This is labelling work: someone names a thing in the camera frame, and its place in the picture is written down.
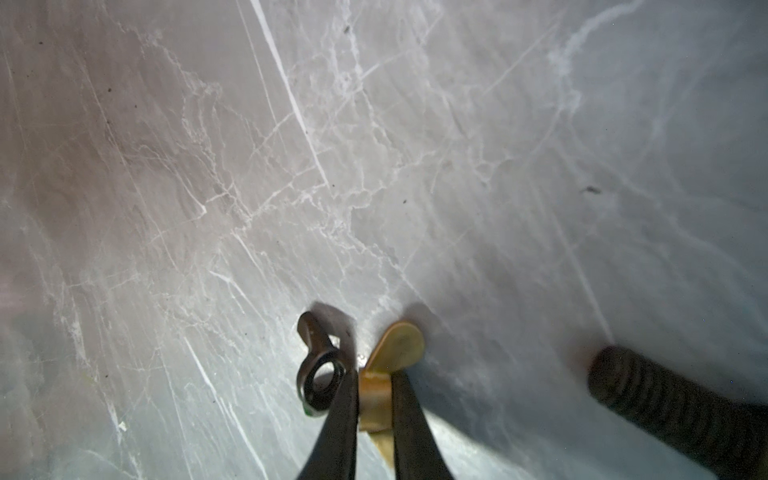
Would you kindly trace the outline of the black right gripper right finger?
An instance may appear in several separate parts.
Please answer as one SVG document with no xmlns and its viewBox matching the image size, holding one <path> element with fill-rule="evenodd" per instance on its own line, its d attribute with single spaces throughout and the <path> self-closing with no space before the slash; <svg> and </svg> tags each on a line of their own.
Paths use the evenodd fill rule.
<svg viewBox="0 0 768 480">
<path fill-rule="evenodd" d="M 404 370 L 392 377 L 395 477 L 453 479 Z"/>
</svg>

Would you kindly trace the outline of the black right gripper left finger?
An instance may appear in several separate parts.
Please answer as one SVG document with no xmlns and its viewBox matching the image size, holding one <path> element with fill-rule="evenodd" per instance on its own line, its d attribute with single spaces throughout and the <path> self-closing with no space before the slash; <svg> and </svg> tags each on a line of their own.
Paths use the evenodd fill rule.
<svg viewBox="0 0 768 480">
<path fill-rule="evenodd" d="M 356 474 L 358 375 L 347 373 L 309 458 L 297 479 L 352 480 Z"/>
</svg>

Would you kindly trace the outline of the black wing nut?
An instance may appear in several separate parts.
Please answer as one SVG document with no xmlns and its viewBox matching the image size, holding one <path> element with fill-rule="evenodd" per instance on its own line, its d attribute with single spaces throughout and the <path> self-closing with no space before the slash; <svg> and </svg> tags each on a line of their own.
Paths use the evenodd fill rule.
<svg viewBox="0 0 768 480">
<path fill-rule="evenodd" d="M 349 370 L 347 358 L 312 312 L 301 314 L 297 332 L 307 354 L 296 376 L 297 394 L 307 416 L 323 416 Z"/>
</svg>

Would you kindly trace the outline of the gold wing nut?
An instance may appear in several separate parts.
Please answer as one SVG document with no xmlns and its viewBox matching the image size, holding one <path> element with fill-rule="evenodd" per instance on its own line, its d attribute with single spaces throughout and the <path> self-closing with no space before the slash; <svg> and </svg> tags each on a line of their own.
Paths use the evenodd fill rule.
<svg viewBox="0 0 768 480">
<path fill-rule="evenodd" d="M 424 351 L 420 328 L 400 320 L 383 333 L 359 372 L 359 430 L 369 435 L 390 468 L 395 466 L 391 375 L 419 362 Z"/>
</svg>

